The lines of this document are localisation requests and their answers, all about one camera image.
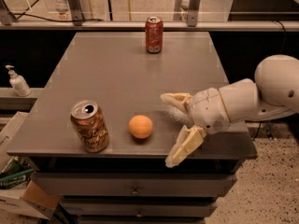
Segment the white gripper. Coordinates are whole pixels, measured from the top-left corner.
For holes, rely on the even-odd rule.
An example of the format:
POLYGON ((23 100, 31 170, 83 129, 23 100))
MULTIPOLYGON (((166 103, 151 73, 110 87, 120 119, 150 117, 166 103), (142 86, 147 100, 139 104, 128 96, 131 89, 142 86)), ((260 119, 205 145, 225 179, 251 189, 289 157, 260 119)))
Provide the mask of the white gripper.
POLYGON ((230 127, 230 120, 221 94, 217 89, 210 88, 199 91, 193 97, 186 92, 163 93, 160 98, 165 104, 171 105, 185 114, 189 112, 189 116, 195 124, 191 128, 187 126, 181 128, 176 143, 165 159, 167 168, 178 166, 199 148, 204 143, 206 133, 215 134, 230 127))

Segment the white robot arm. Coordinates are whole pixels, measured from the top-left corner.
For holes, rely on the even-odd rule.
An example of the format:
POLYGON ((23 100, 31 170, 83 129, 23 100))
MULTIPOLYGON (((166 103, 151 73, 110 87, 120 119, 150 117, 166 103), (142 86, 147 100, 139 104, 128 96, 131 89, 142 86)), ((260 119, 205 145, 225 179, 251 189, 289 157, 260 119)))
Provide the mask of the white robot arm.
POLYGON ((257 66, 254 79, 242 79, 195 95, 164 93, 164 103, 188 115, 192 127, 182 127, 165 159, 173 168, 199 148, 209 134, 227 130, 239 121, 265 121, 299 112, 299 60, 273 55, 257 66))

